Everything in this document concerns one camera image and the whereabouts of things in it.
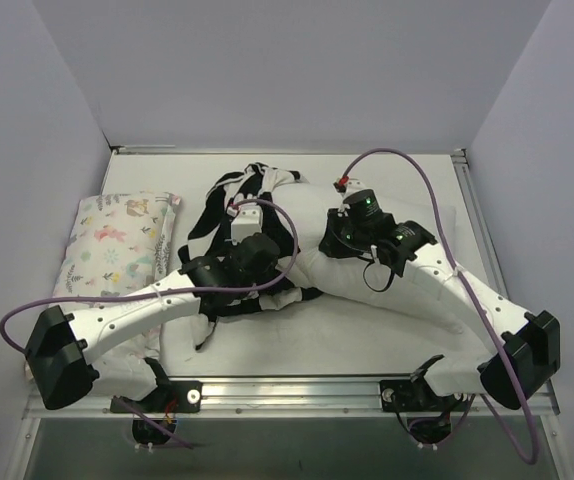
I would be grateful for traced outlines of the white pillow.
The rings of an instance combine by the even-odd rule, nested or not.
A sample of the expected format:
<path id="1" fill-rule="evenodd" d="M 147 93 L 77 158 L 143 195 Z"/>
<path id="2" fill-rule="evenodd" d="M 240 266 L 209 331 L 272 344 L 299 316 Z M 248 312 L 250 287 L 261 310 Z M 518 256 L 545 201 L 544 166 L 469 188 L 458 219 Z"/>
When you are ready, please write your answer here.
<path id="1" fill-rule="evenodd" d="M 327 212 L 341 203 L 333 188 L 309 183 L 287 185 L 274 192 L 272 202 L 282 207 L 296 226 L 299 254 L 293 268 L 309 286 L 331 296 L 414 316 L 453 334 L 463 331 L 454 315 L 407 280 L 397 278 L 387 291 L 375 292 L 376 287 L 383 287 L 388 280 L 386 267 L 365 268 L 359 259 L 331 259 L 319 251 Z"/>

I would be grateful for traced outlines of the black white checkered pillowcase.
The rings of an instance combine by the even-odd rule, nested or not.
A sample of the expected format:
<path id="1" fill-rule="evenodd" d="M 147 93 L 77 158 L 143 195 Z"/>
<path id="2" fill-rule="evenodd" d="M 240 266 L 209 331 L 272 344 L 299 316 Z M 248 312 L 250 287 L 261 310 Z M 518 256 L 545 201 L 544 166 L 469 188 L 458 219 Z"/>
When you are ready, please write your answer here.
<path id="1" fill-rule="evenodd" d="M 260 162 L 251 163 L 242 171 L 224 174 L 206 194 L 204 209 L 188 233 L 187 242 L 178 250 L 181 263 L 186 264 L 204 255 L 223 257 L 230 246 L 232 217 L 227 208 L 231 204 L 256 198 L 272 202 L 278 188 L 304 182 L 305 178 L 298 171 L 270 167 Z M 309 286 L 297 269 L 292 268 L 289 275 L 276 285 L 245 294 L 228 305 L 192 318 L 194 349 L 200 351 L 206 345 L 223 317 L 281 310 L 322 295 L 322 291 Z"/>

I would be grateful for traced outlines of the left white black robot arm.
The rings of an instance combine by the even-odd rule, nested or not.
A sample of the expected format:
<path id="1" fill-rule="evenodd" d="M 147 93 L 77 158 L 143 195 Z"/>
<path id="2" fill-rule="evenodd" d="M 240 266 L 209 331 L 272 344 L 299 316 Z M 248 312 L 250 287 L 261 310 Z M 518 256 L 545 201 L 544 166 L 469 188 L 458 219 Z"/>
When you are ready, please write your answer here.
<path id="1" fill-rule="evenodd" d="M 256 233 L 221 259 L 198 257 L 134 294 L 109 297 L 107 306 L 45 309 L 25 348 L 44 406 L 58 410 L 88 395 L 100 377 L 93 363 L 121 343 L 171 320 L 214 314 L 269 281 L 279 254 L 273 240 Z"/>

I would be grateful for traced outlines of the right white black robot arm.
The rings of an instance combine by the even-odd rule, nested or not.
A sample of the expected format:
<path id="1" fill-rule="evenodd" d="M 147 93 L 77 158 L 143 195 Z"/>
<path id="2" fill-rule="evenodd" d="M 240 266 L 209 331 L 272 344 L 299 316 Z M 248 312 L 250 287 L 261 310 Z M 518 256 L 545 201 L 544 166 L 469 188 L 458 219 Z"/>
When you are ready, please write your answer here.
<path id="1" fill-rule="evenodd" d="M 342 202 L 327 213 L 321 252 L 388 268 L 390 280 L 419 288 L 486 345 L 484 355 L 439 354 L 419 367 L 410 385 L 417 406 L 432 409 L 446 396 L 478 394 L 518 410 L 559 370 L 556 317 L 535 315 L 502 297 L 459 265 L 430 231 L 384 212 L 373 190 L 352 182 L 338 191 Z"/>

